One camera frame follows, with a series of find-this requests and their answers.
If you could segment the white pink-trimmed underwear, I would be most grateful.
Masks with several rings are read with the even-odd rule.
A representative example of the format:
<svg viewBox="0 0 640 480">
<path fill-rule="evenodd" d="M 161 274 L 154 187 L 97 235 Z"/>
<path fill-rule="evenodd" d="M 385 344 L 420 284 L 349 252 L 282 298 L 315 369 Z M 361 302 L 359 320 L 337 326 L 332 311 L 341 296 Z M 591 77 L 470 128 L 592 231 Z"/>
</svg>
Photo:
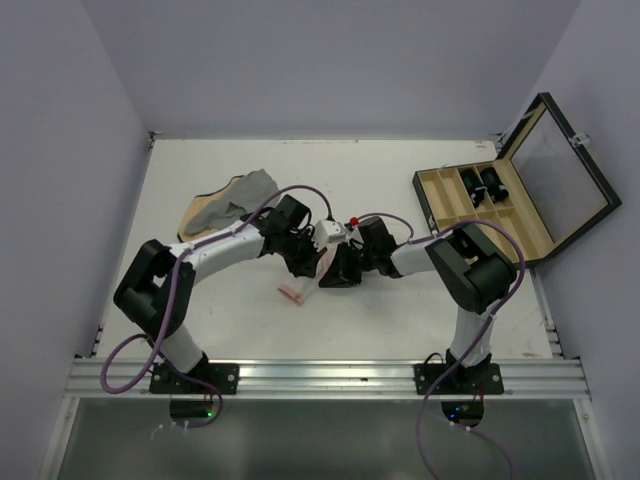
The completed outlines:
<svg viewBox="0 0 640 480">
<path fill-rule="evenodd" d="M 302 306 L 305 301 L 319 289 L 319 282 L 327 273 L 336 253 L 335 247 L 329 247 L 320 258 L 313 278 L 286 277 L 282 280 L 277 291 L 296 306 Z"/>
</svg>

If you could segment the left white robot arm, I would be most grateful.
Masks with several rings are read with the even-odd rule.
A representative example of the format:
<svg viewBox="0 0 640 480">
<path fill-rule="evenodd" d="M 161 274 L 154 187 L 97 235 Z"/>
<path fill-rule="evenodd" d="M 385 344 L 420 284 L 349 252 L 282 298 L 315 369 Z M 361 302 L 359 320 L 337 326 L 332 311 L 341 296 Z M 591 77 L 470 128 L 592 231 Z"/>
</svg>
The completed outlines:
<svg viewBox="0 0 640 480">
<path fill-rule="evenodd" d="M 244 261 L 278 255 L 295 277 L 313 278 L 327 251 L 315 228 L 301 224 L 310 210 L 290 195 L 199 240 L 164 245 L 145 242 L 120 281 L 116 307 L 174 367 L 172 379 L 185 392 L 201 390 L 208 379 L 204 351 L 184 325 L 193 288 L 204 279 Z"/>
</svg>

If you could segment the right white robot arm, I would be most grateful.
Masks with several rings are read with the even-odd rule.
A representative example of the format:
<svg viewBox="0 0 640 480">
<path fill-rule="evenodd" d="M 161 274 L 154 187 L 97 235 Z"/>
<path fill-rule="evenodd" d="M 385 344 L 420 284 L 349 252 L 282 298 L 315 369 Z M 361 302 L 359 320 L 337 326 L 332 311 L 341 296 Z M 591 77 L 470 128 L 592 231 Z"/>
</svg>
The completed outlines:
<svg viewBox="0 0 640 480">
<path fill-rule="evenodd" d="M 497 310 L 522 281 L 524 262 L 514 263 L 480 228 L 502 233 L 484 220 L 463 220 L 422 243 L 400 245 L 378 215 L 351 222 L 356 233 L 337 246 L 319 286 L 349 288 L 365 272 L 399 279 L 436 272 L 458 307 L 454 338 L 443 363 L 417 370 L 417 390 L 468 392 L 489 376 L 489 339 Z"/>
</svg>

